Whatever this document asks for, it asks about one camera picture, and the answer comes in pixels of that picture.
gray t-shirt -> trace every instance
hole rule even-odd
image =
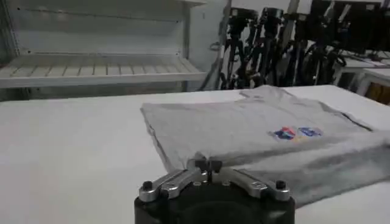
[[[383,153],[373,153],[376,159],[390,158],[382,150],[388,133],[372,133],[351,116],[273,86],[241,94],[247,98],[236,102],[143,105],[168,171],[185,169],[196,157],[219,159],[224,166],[286,180],[300,206],[388,177],[390,172],[367,178],[355,173],[356,166],[372,166],[362,159],[368,149]],[[345,156],[352,154],[365,157]]]

table surface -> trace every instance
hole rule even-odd
[[[335,86],[287,90],[373,127],[390,127],[389,107]],[[142,103],[241,98],[238,91],[214,91],[0,103],[0,222],[133,223],[140,184],[166,173]],[[388,187],[376,184],[305,206],[296,223],[388,223]]]
[[[365,74],[374,75],[383,79],[390,79],[390,68],[372,68],[364,69]]]

bolt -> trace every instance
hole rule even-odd
[[[284,182],[282,180],[276,181],[276,189],[278,189],[278,190],[286,189],[286,182]]]
[[[165,188],[166,188],[167,190],[174,190],[174,189],[178,188],[177,185],[174,184],[174,183],[166,183],[166,184],[164,184],[164,185],[165,185]]]
[[[150,191],[153,188],[153,182],[151,181],[145,181],[142,184],[142,190],[143,191]]]
[[[264,184],[262,182],[253,182],[251,185],[255,189],[261,189],[264,187]]]
[[[229,187],[230,186],[230,181],[228,181],[228,180],[227,181],[223,181],[222,185],[226,186],[226,187]]]

shelf tray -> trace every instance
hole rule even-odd
[[[203,80],[173,55],[23,55],[0,69],[0,88]]]

metal shelving unit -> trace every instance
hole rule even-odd
[[[0,0],[18,53],[0,88],[203,80],[185,57],[189,8],[206,0]]]
[[[0,88],[176,82],[204,79],[167,55],[25,55],[0,70]]]

